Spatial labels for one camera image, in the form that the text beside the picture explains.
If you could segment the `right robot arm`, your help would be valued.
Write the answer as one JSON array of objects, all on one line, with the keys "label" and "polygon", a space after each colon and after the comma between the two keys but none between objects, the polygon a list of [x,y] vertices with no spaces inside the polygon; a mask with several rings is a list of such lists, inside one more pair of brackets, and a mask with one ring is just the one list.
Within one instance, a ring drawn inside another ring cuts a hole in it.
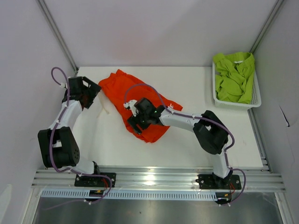
[{"label": "right robot arm", "polygon": [[155,107],[147,98],[130,100],[124,103],[124,107],[132,112],[127,122],[137,134],[152,125],[174,126],[194,133],[201,148],[211,155],[213,161],[212,183],[207,186],[222,189],[229,185],[233,174],[225,157],[229,131],[212,111],[206,110],[197,116],[164,104]]}]

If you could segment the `orange shorts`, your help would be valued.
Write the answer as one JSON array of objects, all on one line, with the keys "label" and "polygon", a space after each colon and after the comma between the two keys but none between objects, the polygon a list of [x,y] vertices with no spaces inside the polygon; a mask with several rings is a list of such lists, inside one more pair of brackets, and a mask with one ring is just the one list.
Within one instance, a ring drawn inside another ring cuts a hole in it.
[{"label": "orange shorts", "polygon": [[142,80],[122,70],[117,70],[115,73],[111,73],[108,78],[101,80],[99,86],[121,115],[126,129],[136,138],[146,143],[154,143],[169,129],[168,126],[150,125],[141,134],[136,134],[128,124],[127,119],[132,115],[132,112],[125,109],[123,105],[125,102],[147,98],[155,107],[162,104],[156,92],[151,87],[145,86]]}]

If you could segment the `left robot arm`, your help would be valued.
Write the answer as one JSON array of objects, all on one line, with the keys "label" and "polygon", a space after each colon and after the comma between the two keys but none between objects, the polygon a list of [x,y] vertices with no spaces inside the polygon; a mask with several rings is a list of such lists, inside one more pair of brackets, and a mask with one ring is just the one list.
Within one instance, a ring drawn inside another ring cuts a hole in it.
[{"label": "left robot arm", "polygon": [[80,156],[72,130],[83,110],[93,104],[101,87],[87,77],[69,78],[69,85],[56,120],[38,132],[43,164],[59,173],[71,171],[85,175],[85,181],[95,187],[101,182],[100,169],[96,162]]}]

